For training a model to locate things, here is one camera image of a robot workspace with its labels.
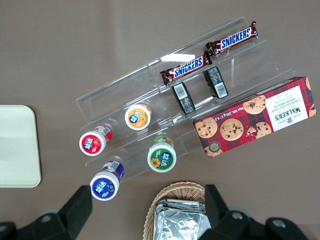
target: barcode label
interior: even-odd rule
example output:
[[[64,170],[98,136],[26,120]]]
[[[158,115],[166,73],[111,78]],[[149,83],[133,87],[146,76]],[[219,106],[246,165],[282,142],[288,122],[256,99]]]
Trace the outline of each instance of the barcode label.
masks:
[[[216,90],[216,93],[218,94],[218,98],[221,99],[228,95],[223,82],[220,82],[219,84],[214,85],[214,88]]]
[[[100,130],[102,134],[107,135],[110,132],[110,129],[105,126],[97,126],[94,130]]]
[[[108,162],[103,166],[103,170],[108,170],[109,172],[113,173],[116,171],[117,167],[120,165],[119,162],[114,161],[114,162]]]
[[[188,97],[187,92],[186,92],[184,86],[182,85],[182,83],[173,86],[173,88],[174,88],[175,93],[176,93],[179,100]]]

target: plastic tub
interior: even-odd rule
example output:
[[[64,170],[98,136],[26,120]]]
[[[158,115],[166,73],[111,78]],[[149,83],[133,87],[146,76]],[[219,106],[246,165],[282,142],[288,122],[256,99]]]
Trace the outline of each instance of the plastic tub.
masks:
[[[167,135],[156,136],[149,148],[147,162],[153,171],[166,173],[174,168],[177,155],[174,143]]]
[[[88,156],[99,155],[112,139],[112,131],[105,125],[88,131],[79,140],[81,151]]]
[[[100,201],[113,199],[120,187],[120,180],[125,174],[124,166],[117,161],[109,161],[101,172],[98,172],[90,182],[91,194]]]
[[[145,102],[139,102],[126,110],[124,120],[129,128],[140,131],[149,125],[151,114],[150,106]]]

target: snickers logo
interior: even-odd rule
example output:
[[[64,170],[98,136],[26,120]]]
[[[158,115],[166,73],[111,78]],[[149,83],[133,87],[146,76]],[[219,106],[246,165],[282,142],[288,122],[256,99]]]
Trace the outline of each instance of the snickers logo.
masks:
[[[237,45],[251,36],[251,26],[221,40],[221,51]]]
[[[199,68],[202,68],[203,66],[204,66],[204,56],[200,56],[198,58],[195,58],[192,61],[189,61],[183,65],[177,66],[174,69],[173,79],[176,79],[176,78],[181,77],[183,75],[189,74]]]

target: wicker basket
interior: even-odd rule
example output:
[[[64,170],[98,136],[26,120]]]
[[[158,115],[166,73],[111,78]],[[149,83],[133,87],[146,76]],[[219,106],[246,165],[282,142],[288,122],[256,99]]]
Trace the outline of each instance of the wicker basket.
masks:
[[[143,240],[153,240],[155,206],[160,199],[205,202],[205,188],[195,182],[179,181],[162,189],[153,200],[144,223]]]

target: silver foil packaging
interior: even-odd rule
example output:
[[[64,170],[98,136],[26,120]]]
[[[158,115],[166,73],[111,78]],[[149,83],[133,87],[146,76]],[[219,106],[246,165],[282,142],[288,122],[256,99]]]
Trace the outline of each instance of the silver foil packaging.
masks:
[[[163,199],[155,206],[153,240],[197,240],[209,228],[204,203]]]

